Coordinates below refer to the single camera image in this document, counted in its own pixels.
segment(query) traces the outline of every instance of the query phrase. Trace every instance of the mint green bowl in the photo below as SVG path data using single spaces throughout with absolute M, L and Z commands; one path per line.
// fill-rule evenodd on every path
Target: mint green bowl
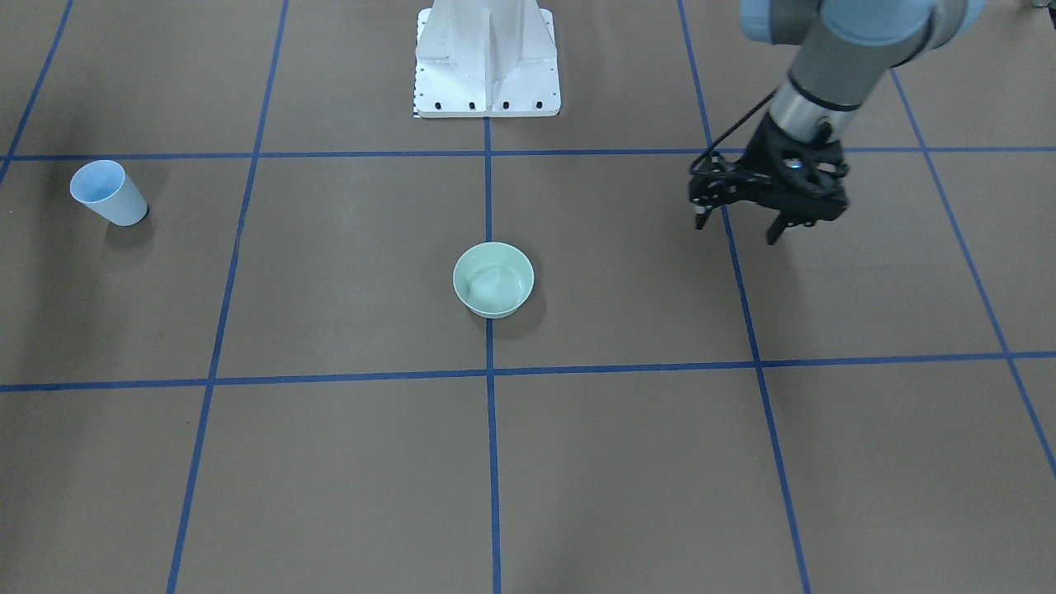
M 504 318 L 517 310 L 535 284 L 535 271 L 520 249 L 498 241 L 479 243 L 458 258 L 455 294 L 474 314 Z

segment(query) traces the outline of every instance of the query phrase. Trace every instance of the white metal stand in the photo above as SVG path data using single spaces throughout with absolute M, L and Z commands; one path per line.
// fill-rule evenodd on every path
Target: white metal stand
M 535 0 L 435 0 L 418 14 L 415 115 L 532 117 L 561 110 L 553 15 Z

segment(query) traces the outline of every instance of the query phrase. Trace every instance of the plastic cup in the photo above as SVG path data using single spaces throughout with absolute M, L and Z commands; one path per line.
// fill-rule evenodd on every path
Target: plastic cup
M 70 194 L 115 225 L 127 227 L 147 216 L 147 201 L 113 161 L 93 161 L 70 180 Z
M 474 314 L 504 318 L 528 299 L 535 271 L 520 249 L 498 241 L 470 247 L 458 258 L 453 275 L 455 294 Z

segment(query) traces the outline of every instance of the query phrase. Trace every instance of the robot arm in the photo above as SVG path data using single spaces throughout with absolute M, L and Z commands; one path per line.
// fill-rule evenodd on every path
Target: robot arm
M 741 200 L 779 211 L 767 233 L 833 221 L 848 206 L 840 138 L 888 69 L 944 45 L 985 0 L 742 0 L 752 39 L 802 45 L 742 157 L 714 152 L 691 168 L 697 228 Z

